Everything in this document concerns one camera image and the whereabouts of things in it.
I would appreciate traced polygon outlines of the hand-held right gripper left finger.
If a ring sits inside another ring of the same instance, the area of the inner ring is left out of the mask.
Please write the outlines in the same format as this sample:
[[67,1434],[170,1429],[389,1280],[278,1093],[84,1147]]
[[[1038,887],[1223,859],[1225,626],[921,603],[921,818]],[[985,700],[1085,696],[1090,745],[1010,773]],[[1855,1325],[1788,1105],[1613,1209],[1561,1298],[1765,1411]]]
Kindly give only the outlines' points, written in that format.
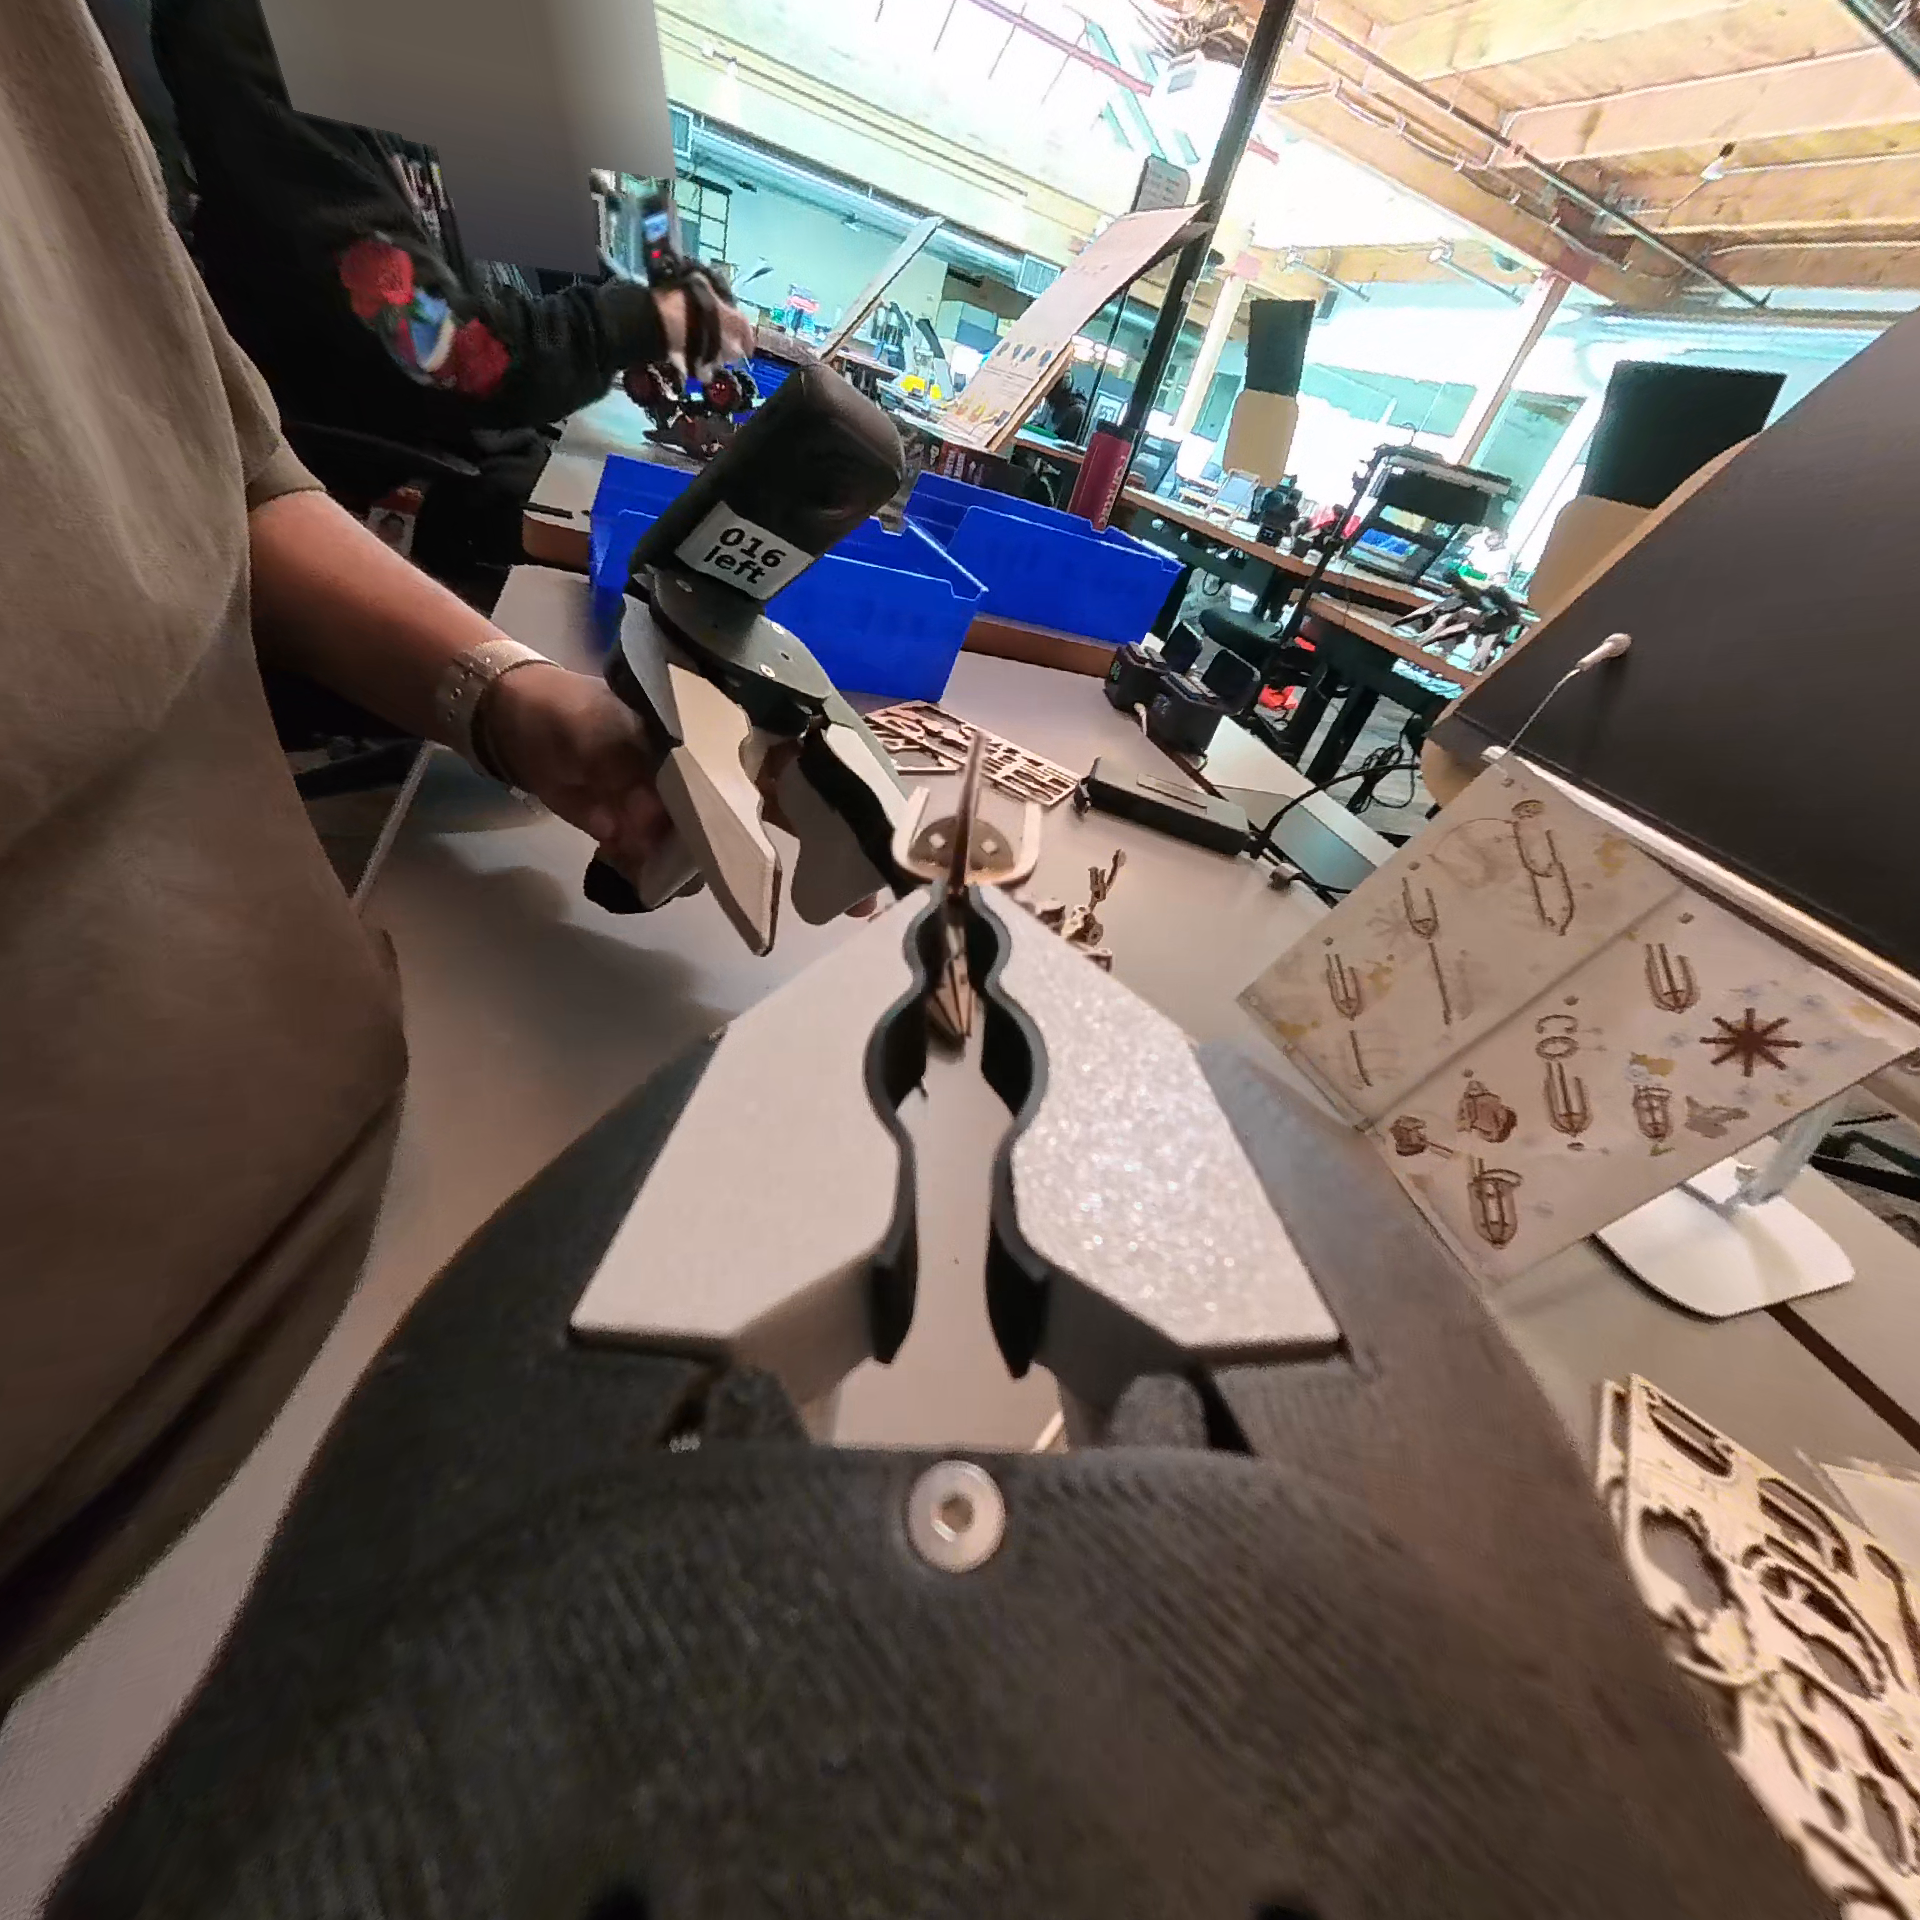
[[590,1351],[747,1370],[818,1439],[935,1445],[962,1390],[962,1157],[933,1111],[928,891],[715,1040],[585,1292]]

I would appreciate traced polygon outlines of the person's left hand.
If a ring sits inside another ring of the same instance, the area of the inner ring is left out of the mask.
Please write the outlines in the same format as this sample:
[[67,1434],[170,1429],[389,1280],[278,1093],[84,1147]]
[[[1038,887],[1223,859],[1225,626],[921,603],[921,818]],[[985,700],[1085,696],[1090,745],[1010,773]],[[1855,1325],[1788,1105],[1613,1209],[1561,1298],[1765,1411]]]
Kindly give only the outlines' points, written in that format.
[[472,743],[494,779],[586,835],[634,892],[671,844],[653,743],[606,681],[516,662],[483,692]]

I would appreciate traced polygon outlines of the illustrated instruction booklet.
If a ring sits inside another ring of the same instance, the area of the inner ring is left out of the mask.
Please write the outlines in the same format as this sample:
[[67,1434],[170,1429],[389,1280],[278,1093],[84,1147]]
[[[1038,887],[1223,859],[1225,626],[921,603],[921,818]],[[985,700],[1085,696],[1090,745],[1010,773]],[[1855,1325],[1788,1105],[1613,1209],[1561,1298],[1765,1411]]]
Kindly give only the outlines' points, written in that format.
[[1909,1014],[1516,759],[1240,1005],[1482,1287],[1917,1052]]

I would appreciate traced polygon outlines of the white paper sheet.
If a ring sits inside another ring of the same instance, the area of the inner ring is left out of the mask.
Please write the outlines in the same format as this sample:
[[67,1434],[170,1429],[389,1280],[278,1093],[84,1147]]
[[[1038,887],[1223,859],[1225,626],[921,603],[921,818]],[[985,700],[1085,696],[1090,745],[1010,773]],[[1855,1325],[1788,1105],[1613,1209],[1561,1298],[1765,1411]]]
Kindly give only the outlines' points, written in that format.
[[1819,1461],[1801,1451],[1809,1484],[1909,1570],[1918,1570],[1918,1470],[1876,1461]]

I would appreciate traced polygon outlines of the large wooden puzzle sheet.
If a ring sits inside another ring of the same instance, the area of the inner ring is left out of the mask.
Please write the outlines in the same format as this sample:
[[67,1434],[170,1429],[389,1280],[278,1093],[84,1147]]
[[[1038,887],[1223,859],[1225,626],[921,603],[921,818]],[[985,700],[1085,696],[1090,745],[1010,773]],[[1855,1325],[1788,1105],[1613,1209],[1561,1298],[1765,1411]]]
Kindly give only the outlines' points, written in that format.
[[1917,1568],[1635,1376],[1596,1495],[1713,1735],[1840,1916],[1918,1914]]

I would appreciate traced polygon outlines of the long wooden workbench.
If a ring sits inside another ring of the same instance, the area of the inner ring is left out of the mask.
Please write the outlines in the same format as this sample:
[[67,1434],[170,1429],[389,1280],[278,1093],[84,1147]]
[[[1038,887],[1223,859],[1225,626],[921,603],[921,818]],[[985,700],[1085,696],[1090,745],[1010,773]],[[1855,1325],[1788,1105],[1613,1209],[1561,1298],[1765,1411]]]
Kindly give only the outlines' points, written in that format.
[[1235,584],[1249,577],[1261,618],[1301,617],[1316,634],[1342,632],[1380,658],[1451,691],[1477,686],[1539,626],[1506,588],[1473,587],[1430,571],[1400,580],[1353,549],[1263,540],[1238,522],[1124,486],[1115,522],[1146,538],[1166,535],[1196,573]]

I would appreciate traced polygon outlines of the toy vehicle model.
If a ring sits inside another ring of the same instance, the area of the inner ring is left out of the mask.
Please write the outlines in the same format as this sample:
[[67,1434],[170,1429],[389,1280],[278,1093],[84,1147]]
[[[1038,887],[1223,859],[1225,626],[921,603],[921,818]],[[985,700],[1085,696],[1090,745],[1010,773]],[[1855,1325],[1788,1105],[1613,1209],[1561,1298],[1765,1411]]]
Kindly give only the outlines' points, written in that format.
[[646,421],[644,440],[704,465],[725,453],[760,395],[748,362],[723,365],[697,380],[675,362],[626,369],[621,389]]

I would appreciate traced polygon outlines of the small wooden puzzle assembly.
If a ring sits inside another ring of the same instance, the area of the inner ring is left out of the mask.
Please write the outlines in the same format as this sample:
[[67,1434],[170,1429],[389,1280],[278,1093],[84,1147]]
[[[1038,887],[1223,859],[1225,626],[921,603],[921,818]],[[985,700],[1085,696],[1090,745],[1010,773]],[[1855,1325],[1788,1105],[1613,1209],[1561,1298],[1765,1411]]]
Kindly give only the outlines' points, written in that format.
[[1101,972],[1111,974],[1115,955],[1109,945],[1109,932],[1102,922],[1102,908],[1111,898],[1119,877],[1124,872],[1128,852],[1117,849],[1106,863],[1095,863],[1087,871],[1085,900],[1069,903],[1060,898],[1023,900],[1025,911],[1044,924],[1063,945],[1079,952]]

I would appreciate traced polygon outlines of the cardboard display board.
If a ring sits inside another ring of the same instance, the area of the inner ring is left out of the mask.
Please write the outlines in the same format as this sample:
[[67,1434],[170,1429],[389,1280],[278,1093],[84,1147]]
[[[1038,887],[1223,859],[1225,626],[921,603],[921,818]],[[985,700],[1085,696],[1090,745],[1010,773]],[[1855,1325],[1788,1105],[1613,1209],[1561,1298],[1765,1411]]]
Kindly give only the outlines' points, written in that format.
[[1027,308],[959,397],[940,410],[943,444],[1000,455],[1067,370],[1093,319],[1184,242],[1190,206],[1119,216]]

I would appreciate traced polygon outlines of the black power adapter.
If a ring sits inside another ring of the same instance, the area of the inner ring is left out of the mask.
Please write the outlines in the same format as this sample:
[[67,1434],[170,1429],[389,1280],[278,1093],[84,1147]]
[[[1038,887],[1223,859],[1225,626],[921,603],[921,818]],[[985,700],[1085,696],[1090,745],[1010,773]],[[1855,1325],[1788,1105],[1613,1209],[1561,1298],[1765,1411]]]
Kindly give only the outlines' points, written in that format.
[[1165,781],[1097,759],[1073,793],[1081,814],[1095,811],[1225,857],[1250,852],[1256,832],[1247,813],[1193,782]]

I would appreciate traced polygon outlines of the black acoustic panel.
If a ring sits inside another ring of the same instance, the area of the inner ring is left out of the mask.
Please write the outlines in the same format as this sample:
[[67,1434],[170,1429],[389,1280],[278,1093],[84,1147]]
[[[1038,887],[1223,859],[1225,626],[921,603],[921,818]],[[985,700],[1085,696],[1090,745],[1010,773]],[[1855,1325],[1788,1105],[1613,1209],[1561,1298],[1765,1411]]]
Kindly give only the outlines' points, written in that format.
[[1765,431],[1777,370],[1620,360],[1609,374],[1576,494],[1661,509],[1684,483]]

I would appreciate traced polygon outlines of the operator in beige shirt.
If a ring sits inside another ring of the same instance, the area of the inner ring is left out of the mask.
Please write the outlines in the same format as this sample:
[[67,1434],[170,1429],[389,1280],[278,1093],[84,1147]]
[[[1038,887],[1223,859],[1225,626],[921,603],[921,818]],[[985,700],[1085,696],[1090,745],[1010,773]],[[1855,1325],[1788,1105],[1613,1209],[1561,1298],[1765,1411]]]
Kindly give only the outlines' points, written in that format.
[[359,1288],[391,950],[277,736],[252,512],[314,493],[84,4],[2,23],[2,1693],[257,1448]]

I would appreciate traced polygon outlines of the grey desk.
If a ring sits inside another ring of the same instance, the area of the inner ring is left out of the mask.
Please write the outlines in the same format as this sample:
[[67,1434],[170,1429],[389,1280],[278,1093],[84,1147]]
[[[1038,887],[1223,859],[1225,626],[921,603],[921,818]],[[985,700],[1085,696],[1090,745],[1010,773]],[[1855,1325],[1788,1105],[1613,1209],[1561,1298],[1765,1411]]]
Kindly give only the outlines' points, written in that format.
[[[1176,775],[1093,684],[962,655],[949,711],[1073,770],[1095,759]],[[362,914],[396,948],[410,1085],[395,1176],[362,1284],[290,1404],[158,1570],[27,1694],[5,1724],[5,1916],[38,1916],[69,1856],[179,1718],[238,1611],[311,1456],[362,1373],[460,1247],[541,1168],[686,1047],[842,942],[853,922],[786,918],[754,958],[704,896],[616,921],[580,898],[585,841],[436,754]],[[1085,898],[1089,868],[1126,852],[1104,912],[1115,974],[1201,1045],[1230,1045],[1288,1087],[1299,1072],[1240,992],[1328,912],[1265,871],[1102,814],[1059,808],[1034,892]],[[959,1190],[926,1203],[924,1278],[895,1364],[838,1394],[835,1440],[1036,1445],[1052,1381],[1015,1383],[980,1296],[986,1126],[974,1071],[933,1062],[930,1160]],[[1640,1376],[1782,1476],[1829,1497],[1826,1466],[1917,1476],[1917,1251],[1814,1175],[1793,1190],[1855,1262],[1811,1307],[1695,1321],[1582,1243],[1500,1288],[1495,1308],[1582,1455],[1600,1381]]]

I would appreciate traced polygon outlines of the black computer monitor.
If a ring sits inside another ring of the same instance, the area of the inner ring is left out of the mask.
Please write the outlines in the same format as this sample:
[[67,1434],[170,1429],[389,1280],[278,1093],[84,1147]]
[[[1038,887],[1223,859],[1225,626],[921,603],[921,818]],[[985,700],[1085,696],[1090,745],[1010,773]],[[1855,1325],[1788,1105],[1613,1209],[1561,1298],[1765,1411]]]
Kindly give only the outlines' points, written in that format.
[[[1650,519],[1452,722],[1914,1024],[1917,391],[1909,317]],[[1600,1247],[1713,1322],[1846,1288],[1855,1261],[1788,1189],[1863,1085]]]

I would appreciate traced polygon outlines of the wooden hoop puzzle piece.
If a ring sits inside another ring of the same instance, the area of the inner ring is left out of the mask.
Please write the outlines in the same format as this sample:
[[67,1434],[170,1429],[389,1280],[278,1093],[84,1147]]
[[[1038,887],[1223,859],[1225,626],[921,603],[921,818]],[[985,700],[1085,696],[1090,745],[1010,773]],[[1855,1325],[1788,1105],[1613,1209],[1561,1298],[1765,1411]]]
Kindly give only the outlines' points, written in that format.
[[1021,805],[1019,831],[985,818],[988,784],[988,739],[974,732],[952,808],[935,818],[928,793],[916,790],[890,849],[902,877],[926,882],[924,912],[908,930],[908,950],[922,968],[926,1028],[954,1052],[971,1042],[977,1014],[974,894],[1019,888],[1038,867],[1044,838],[1044,805],[1032,798]]

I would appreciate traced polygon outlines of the black battery charger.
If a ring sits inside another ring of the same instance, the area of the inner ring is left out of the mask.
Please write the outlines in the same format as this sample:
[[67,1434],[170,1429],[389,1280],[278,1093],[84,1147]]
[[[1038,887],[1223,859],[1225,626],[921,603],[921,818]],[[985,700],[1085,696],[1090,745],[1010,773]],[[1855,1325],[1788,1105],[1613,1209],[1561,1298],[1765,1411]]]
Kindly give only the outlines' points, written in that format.
[[1255,660],[1180,623],[1163,638],[1117,648],[1102,692],[1151,745],[1205,760],[1225,722],[1252,708],[1263,684]]

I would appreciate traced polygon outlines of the black hand-held device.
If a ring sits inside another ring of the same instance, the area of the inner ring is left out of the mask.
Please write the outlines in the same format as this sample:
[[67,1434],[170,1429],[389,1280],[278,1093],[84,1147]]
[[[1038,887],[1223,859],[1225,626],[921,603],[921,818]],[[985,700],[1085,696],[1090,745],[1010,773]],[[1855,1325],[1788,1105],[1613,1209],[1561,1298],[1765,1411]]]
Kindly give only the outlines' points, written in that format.
[[660,290],[689,269],[677,179],[597,169],[590,190],[598,214],[598,255],[608,276]]

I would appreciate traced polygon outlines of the dark wooden puzzle sheet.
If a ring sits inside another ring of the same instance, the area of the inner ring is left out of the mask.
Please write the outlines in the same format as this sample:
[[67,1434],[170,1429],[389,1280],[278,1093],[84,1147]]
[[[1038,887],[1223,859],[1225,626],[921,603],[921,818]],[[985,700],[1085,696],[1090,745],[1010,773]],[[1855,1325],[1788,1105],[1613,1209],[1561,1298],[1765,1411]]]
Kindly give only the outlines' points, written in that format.
[[865,722],[900,777],[960,777],[980,745],[980,781],[1021,805],[1067,805],[1085,782],[1083,775],[935,702],[893,702],[868,713]]

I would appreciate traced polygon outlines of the person's left forearm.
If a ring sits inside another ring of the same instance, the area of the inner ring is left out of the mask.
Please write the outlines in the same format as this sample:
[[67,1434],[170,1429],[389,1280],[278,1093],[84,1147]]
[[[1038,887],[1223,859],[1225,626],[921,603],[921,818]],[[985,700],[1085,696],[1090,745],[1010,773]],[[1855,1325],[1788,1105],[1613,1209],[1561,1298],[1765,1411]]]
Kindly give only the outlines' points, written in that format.
[[311,683],[404,736],[468,754],[456,684],[502,638],[476,609],[381,543],[326,493],[249,512],[261,667]]

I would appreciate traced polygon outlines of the black vertical pole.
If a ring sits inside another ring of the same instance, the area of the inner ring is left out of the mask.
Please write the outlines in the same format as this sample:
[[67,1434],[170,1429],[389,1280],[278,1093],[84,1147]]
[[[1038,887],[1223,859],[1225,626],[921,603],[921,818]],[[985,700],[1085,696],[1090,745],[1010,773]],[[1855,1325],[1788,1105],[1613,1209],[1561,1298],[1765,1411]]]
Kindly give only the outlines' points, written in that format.
[[1214,244],[1255,127],[1272,91],[1295,13],[1297,3],[1263,3],[1256,15],[1221,133],[1213,144],[1213,159],[1199,200],[1189,208],[1189,216],[1179,228],[1182,247],[1172,258],[1163,308],[1121,422],[1121,437],[1130,456],[1141,450],[1148,421],[1160,400],[1174,349],[1189,321],[1193,292]]

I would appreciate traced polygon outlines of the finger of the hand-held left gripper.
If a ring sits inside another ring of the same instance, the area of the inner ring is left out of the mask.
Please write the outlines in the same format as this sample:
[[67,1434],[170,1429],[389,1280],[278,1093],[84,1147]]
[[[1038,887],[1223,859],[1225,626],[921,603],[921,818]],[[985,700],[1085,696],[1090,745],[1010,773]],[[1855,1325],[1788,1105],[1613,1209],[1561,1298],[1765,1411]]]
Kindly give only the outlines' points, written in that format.
[[808,927],[824,927],[900,892],[895,841],[906,790],[863,724],[824,719],[778,739],[757,775],[768,816],[796,844],[788,898]]
[[776,945],[783,855],[765,824],[765,798],[748,748],[750,717],[726,691],[692,669],[671,665],[680,739],[667,751],[659,793],[686,850],[747,948]]

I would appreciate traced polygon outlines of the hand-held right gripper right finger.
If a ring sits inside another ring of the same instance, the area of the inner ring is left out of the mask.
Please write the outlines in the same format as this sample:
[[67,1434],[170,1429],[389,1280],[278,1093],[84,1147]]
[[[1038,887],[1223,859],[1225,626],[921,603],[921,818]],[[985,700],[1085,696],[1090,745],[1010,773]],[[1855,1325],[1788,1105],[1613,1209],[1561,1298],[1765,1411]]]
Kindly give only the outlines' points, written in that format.
[[1010,1124],[986,1304],[1015,1379],[1056,1383],[1071,1446],[1141,1381],[1320,1362],[1342,1332],[1184,1030],[1029,911],[971,888],[980,1071]]

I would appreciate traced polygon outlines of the large blue plastic bin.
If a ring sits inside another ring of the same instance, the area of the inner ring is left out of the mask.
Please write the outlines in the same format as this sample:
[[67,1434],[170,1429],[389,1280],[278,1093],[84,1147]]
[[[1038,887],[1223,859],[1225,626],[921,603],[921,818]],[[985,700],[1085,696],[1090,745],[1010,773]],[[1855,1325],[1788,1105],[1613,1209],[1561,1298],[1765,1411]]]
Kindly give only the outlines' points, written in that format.
[[[691,488],[694,473],[613,453],[588,512],[588,607],[613,645],[616,603],[630,593],[634,549]],[[943,698],[954,660],[988,598],[986,584],[916,524],[872,519],[765,605],[847,694],[893,702]]]

